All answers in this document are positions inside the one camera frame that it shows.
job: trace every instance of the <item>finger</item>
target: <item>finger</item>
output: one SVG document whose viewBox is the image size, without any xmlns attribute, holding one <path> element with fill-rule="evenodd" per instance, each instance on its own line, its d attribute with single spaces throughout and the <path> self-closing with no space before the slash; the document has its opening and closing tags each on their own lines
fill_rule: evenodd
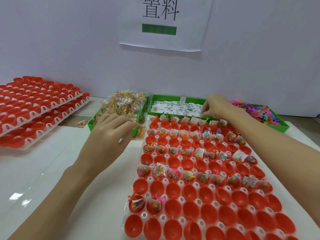
<svg viewBox="0 0 320 240">
<path fill-rule="evenodd" d="M 211 117 L 211 111 L 205 111 L 203 113 L 200 114 L 200 117 Z"/>
<path fill-rule="evenodd" d="M 206 100 L 202 106 L 202 110 L 201 110 L 201 113 L 205 112 L 209 110 L 209 103 L 208 103 L 208 100 Z"/>
<path fill-rule="evenodd" d="M 116 113 L 112 113 L 103 123 L 102 125 L 108 125 L 111 121 L 114 121 L 117 119 L 120 115 Z"/>
<path fill-rule="evenodd" d="M 126 122 L 132 122 L 132 119 L 124 116 L 118 116 L 113 121 L 109 122 L 107 125 L 109 129 L 115 129 Z"/>
<path fill-rule="evenodd" d="M 140 125 L 138 123 L 135 123 L 133 121 L 126 121 L 124 124 L 120 125 L 119 127 L 115 128 L 115 132 L 117 135 L 122 137 L 125 133 L 128 131 L 139 127 Z"/>
<path fill-rule="evenodd" d="M 113 113 L 104 113 L 98 120 L 97 125 L 102 124 L 107 118 L 109 118 Z"/>
<path fill-rule="evenodd" d="M 119 146 L 121 148 L 121 151 L 123 152 L 130 141 L 132 140 L 132 130 L 127 131 L 125 137 L 122 138 L 122 140 L 119 142 Z"/>
</svg>

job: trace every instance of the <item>green plastic bin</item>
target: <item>green plastic bin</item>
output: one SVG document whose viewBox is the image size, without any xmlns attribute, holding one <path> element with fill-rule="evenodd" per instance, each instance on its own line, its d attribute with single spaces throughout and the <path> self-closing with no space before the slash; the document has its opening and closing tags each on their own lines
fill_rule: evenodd
<svg viewBox="0 0 320 240">
<path fill-rule="evenodd" d="M 179 96 L 158 95 L 158 94 L 153 95 L 151 98 L 149 107 L 148 107 L 148 114 L 149 115 L 158 115 L 160 117 L 163 113 L 151 112 L 151 107 L 152 107 L 154 101 L 180 101 L 180 97 Z M 205 103 L 205 101 L 206 100 L 203 98 L 186 97 L 186 103 L 195 103 L 195 104 L 203 105 Z M 272 109 L 270 109 L 270 111 L 274 114 L 274 116 L 276 116 L 279 119 L 280 125 L 268 124 L 267 126 L 273 128 L 281 133 L 285 133 L 286 130 L 289 128 L 289 125 L 287 125 L 286 122 L 284 122 L 275 112 L 273 112 Z M 182 114 L 165 113 L 165 115 L 167 115 L 169 119 L 171 119 L 172 116 L 178 116 L 180 118 L 185 117 L 185 115 L 182 115 Z M 211 117 L 209 117 L 209 118 L 197 117 L 197 118 L 200 118 L 202 120 L 207 120 L 207 122 L 214 119 Z"/>
<path fill-rule="evenodd" d="M 143 114 L 144 114 L 144 111 L 146 109 L 146 104 L 148 103 L 148 96 L 146 96 L 146 101 L 144 102 L 143 104 L 143 107 L 140 111 L 140 114 L 139 114 L 139 117 L 138 117 L 138 120 L 137 120 L 137 123 L 140 123 L 140 121 L 142 120 L 142 117 L 143 117 Z M 94 127 L 96 126 L 95 124 L 93 124 L 93 122 L 96 120 L 96 114 L 90 119 L 90 121 L 88 122 L 88 127 L 90 129 L 90 131 L 92 131 L 94 129 Z M 136 133 L 138 131 L 138 128 L 134 128 L 132 129 L 132 137 L 135 137 L 136 136 Z"/>
</svg>

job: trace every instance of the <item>white paper sheet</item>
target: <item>white paper sheet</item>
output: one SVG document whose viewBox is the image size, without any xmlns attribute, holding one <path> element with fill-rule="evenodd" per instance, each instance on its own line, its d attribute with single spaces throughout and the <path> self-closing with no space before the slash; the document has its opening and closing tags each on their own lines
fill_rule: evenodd
<svg viewBox="0 0 320 240">
<path fill-rule="evenodd" d="M 122 0 L 120 44 L 173 51 L 201 51 L 211 5 L 212 0 Z M 142 24 L 176 27 L 176 32 L 175 35 L 172 32 L 143 32 Z"/>
</svg>

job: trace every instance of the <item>white label pile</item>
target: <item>white label pile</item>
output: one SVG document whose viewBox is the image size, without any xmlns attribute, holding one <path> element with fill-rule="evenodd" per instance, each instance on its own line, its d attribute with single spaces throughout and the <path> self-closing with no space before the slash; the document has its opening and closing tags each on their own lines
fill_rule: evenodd
<svg viewBox="0 0 320 240">
<path fill-rule="evenodd" d="M 200 117 L 201 104 L 180 103 L 178 101 L 154 101 L 151 112 Z"/>
</svg>

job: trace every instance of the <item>white wall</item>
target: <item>white wall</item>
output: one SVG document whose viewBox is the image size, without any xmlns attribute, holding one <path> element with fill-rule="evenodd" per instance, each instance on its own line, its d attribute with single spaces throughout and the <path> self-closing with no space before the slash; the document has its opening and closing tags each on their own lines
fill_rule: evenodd
<svg viewBox="0 0 320 240">
<path fill-rule="evenodd" d="M 150 94 L 320 113 L 320 0 L 214 0 L 201 52 L 120 45 L 126 0 L 1 0 L 0 83 L 23 75 L 73 83 L 92 96 Z"/>
</svg>

